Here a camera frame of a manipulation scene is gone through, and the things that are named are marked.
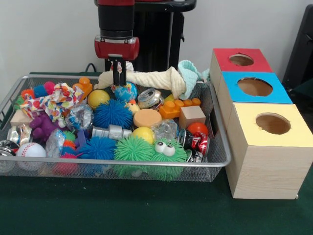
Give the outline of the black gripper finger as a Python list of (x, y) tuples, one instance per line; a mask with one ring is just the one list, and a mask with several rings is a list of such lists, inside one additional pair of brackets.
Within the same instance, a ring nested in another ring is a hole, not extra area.
[(126, 61), (121, 60), (121, 73), (120, 73), (120, 85), (126, 86), (127, 83), (127, 67), (126, 67)]
[(113, 84), (119, 86), (119, 71), (118, 71), (118, 61), (112, 62), (112, 72), (113, 72)]

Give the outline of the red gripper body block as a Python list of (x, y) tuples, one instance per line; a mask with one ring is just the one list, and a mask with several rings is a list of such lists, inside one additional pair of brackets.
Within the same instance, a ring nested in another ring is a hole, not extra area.
[(117, 40), (96, 36), (94, 39), (94, 47), (98, 58), (117, 58), (132, 61), (135, 60), (139, 54), (140, 42), (138, 37)]

